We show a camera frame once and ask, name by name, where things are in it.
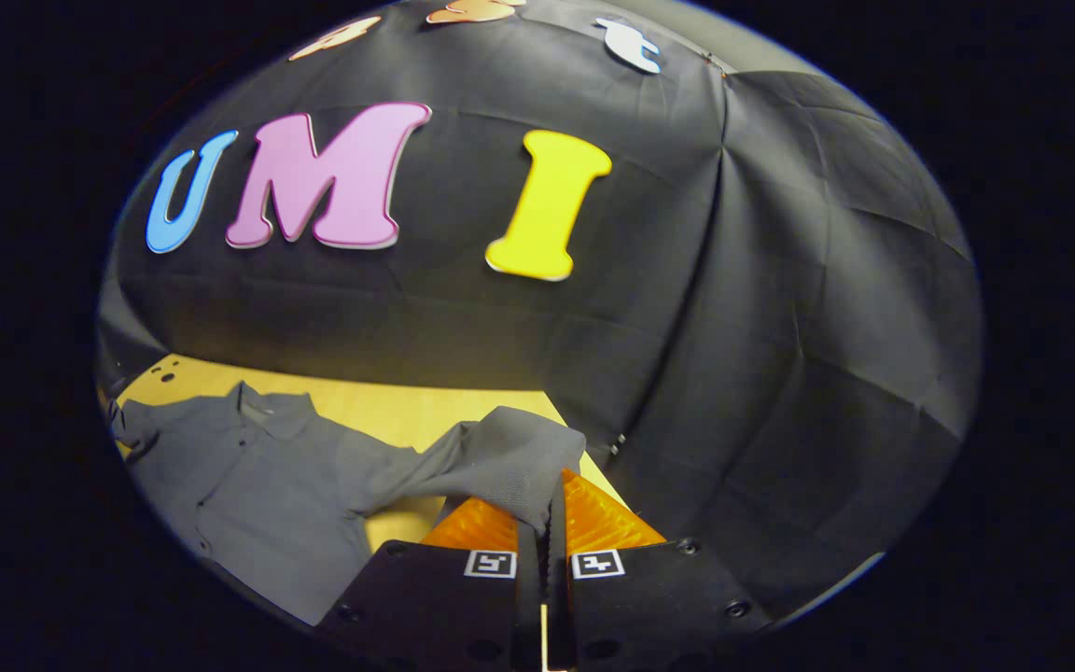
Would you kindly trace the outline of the black backdrop cloth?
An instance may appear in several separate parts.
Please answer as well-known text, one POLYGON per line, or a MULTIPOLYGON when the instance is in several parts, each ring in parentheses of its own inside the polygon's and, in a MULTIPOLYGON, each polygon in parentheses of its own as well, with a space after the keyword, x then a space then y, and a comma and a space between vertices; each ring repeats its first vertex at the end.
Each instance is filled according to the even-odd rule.
POLYGON ((817 607, 968 435, 950 201, 823 73, 710 63, 601 0, 472 3, 370 9, 185 124, 121 208, 95 378, 538 391, 654 526, 777 620, 817 607))

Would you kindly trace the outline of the grey button shirt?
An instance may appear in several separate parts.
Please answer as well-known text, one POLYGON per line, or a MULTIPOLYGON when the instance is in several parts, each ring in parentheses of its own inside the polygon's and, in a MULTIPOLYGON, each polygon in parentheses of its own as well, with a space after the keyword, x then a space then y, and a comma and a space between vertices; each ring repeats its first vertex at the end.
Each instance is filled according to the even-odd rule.
POLYGON ((586 447, 578 430, 494 408, 414 451, 328 420, 306 394, 247 383, 171 404, 112 403, 108 417, 137 489, 180 543, 303 628, 370 561, 366 521, 377 511, 475 497, 542 527, 556 481, 586 447))

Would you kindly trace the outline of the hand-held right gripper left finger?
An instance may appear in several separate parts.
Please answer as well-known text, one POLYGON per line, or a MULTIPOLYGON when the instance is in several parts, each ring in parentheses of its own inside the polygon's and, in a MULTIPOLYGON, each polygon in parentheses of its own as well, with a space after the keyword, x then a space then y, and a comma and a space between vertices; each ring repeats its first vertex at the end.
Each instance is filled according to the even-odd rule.
POLYGON ((381 545, 316 631, 376 672, 543 672, 540 563, 538 528, 467 498, 381 545))

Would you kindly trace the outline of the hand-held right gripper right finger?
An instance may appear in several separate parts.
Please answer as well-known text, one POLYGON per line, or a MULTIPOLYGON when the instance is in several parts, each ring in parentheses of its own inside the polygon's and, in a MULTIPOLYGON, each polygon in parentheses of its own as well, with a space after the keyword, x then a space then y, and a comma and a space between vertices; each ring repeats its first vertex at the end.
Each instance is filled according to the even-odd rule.
POLYGON ((772 617, 699 539, 666 539, 564 469, 551 498, 547 664, 733 672, 772 617))

